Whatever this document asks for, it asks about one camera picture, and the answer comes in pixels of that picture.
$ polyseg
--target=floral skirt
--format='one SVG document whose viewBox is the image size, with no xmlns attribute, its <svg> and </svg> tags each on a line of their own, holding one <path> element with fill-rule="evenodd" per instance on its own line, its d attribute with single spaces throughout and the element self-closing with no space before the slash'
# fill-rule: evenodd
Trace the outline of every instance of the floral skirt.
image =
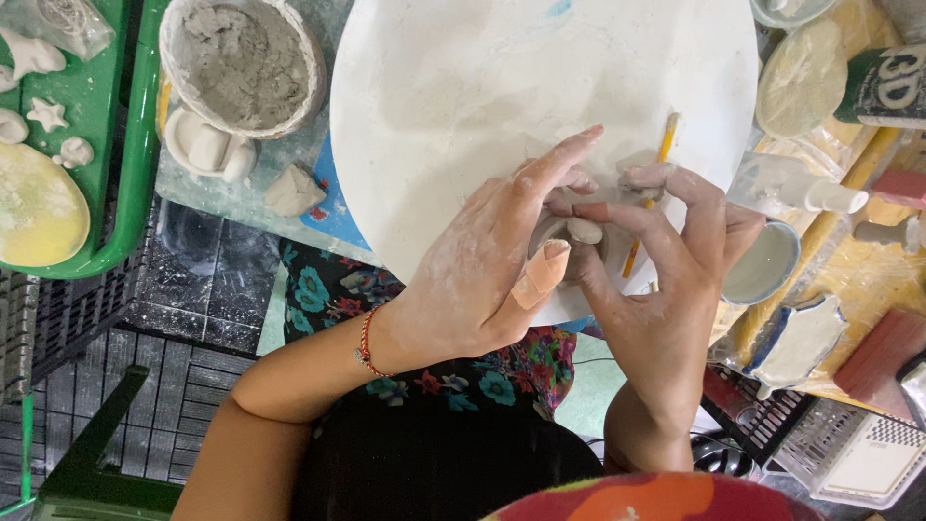
<svg viewBox="0 0 926 521">
<path fill-rule="evenodd" d="M 282 239 L 286 282 L 286 342 L 359 316 L 405 286 L 391 273 L 329 251 Z M 450 411 L 540 414 L 553 419 L 572 387 L 576 334 L 532 327 L 520 342 L 480 358 L 456 359 L 392 378 L 373 380 L 344 395 L 346 407 L 414 407 Z"/>
</svg>

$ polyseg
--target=yellow pencil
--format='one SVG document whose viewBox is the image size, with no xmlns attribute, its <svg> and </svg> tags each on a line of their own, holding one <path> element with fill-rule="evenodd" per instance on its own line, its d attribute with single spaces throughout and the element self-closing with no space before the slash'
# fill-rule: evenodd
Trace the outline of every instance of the yellow pencil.
<svg viewBox="0 0 926 521">
<path fill-rule="evenodd" d="M 679 116 L 678 112 L 672 112 L 669 115 L 669 121 L 666 122 L 666 134 L 662 137 L 662 146 L 659 147 L 659 157 L 656 159 L 657 163 L 664 163 L 669 159 L 669 150 L 672 148 L 672 142 L 675 140 L 675 129 L 679 126 Z M 643 203 L 643 207 L 647 210 L 653 208 L 653 199 L 647 199 Z M 624 264 L 624 278 L 630 278 L 631 270 L 633 269 L 633 260 L 636 259 L 637 250 L 640 249 L 640 239 L 633 239 L 633 246 L 631 246 L 631 253 L 627 256 L 627 262 Z"/>
</svg>

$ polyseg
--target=white plastic basket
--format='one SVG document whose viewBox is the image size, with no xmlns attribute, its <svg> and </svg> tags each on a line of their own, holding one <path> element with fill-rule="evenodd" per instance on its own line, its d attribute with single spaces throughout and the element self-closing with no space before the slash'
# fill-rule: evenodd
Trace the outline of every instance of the white plastic basket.
<svg viewBox="0 0 926 521">
<path fill-rule="evenodd" d="M 926 466 L 926 434 L 838 401 L 820 400 L 775 461 L 817 500 L 890 508 Z"/>
</svg>

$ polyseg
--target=green plastic chair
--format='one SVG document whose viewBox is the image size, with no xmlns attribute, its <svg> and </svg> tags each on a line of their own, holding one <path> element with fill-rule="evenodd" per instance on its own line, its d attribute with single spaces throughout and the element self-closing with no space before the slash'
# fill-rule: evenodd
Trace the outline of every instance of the green plastic chair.
<svg viewBox="0 0 926 521">
<path fill-rule="evenodd" d="M 146 367 L 130 365 L 126 368 L 122 381 L 39 488 L 32 510 L 33 520 L 170 519 L 182 486 L 124 476 L 114 465 L 100 466 L 106 445 L 147 377 Z"/>
</svg>

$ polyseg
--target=woman's right hand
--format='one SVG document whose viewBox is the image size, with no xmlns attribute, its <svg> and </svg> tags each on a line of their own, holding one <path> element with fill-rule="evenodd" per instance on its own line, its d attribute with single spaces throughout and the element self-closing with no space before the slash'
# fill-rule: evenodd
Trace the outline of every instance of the woman's right hand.
<svg viewBox="0 0 926 521">
<path fill-rule="evenodd" d="M 653 419 L 687 432 L 701 399 L 721 281 L 765 218 L 728 204 L 719 188 L 670 163 L 628 169 L 625 180 L 637 187 L 664 186 L 681 199 L 688 206 L 682 233 L 657 210 L 607 203 L 573 209 L 579 217 L 613 222 L 639 237 L 656 265 L 658 292 L 622 295 L 588 246 L 573 249 L 577 275 L 615 360 Z"/>
</svg>

